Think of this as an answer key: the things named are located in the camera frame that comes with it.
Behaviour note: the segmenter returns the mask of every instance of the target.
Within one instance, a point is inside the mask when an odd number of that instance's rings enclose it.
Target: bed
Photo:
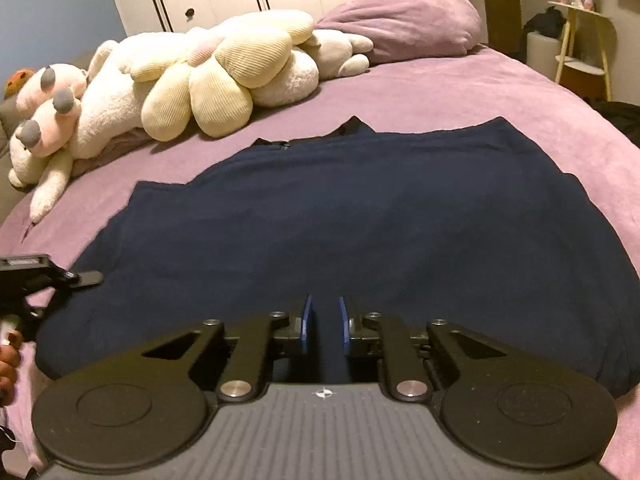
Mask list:
[[[0,226],[0,254],[47,253],[68,267],[108,219],[127,205],[138,181],[187,183],[258,138],[324,136],[351,116],[379,132],[406,133],[452,130],[506,118],[561,170],[578,177],[615,228],[636,269],[640,268],[638,149],[569,91],[483,46],[464,57],[389,62],[360,76],[324,82],[303,102],[255,111],[246,127],[224,139],[212,140],[191,129],[174,142],[147,144],[78,178],[35,226],[29,220],[30,197],[26,196]],[[47,296],[32,301],[44,304]],[[33,364],[33,344],[25,345],[22,354],[18,397],[7,408],[8,425],[31,462],[39,466],[42,456],[31,430],[31,406],[49,380]],[[604,465],[621,479],[640,478],[636,390],[619,399],[618,409],[618,430]]]

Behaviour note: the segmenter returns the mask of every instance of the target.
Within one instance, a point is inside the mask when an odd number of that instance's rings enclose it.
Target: round black disc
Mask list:
[[[140,372],[113,383],[73,374],[52,384],[32,415],[43,448],[94,471],[140,468],[184,448],[206,421],[204,395],[186,376],[153,373],[148,362]]]
[[[467,449],[511,467],[554,469],[606,448],[616,412],[599,384],[569,370],[495,361],[494,370],[462,374],[442,401],[444,424]]]

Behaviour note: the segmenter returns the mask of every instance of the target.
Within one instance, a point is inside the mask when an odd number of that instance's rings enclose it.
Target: clothing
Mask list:
[[[188,184],[140,182],[38,333],[51,377],[215,317],[311,293],[320,382],[348,381],[337,298],[423,326],[445,318],[620,395],[640,378],[640,287],[578,180],[506,120],[252,146]]]

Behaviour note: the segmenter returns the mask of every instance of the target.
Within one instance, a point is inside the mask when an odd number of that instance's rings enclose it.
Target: plush tail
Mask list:
[[[40,222],[60,200],[72,166],[73,158],[64,148],[51,157],[31,199],[30,218],[34,224]]]
[[[89,83],[94,80],[94,77],[98,72],[100,72],[104,62],[107,61],[107,58],[116,46],[118,46],[117,41],[107,40],[98,47],[98,50],[95,51],[95,54],[91,59],[91,63],[89,63],[89,70],[87,72],[87,81]]]

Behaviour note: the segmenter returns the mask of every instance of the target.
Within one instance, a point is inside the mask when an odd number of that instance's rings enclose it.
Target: pink pillow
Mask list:
[[[465,56],[479,43],[480,27],[480,15],[469,0],[355,0],[316,25],[369,38],[372,64]]]

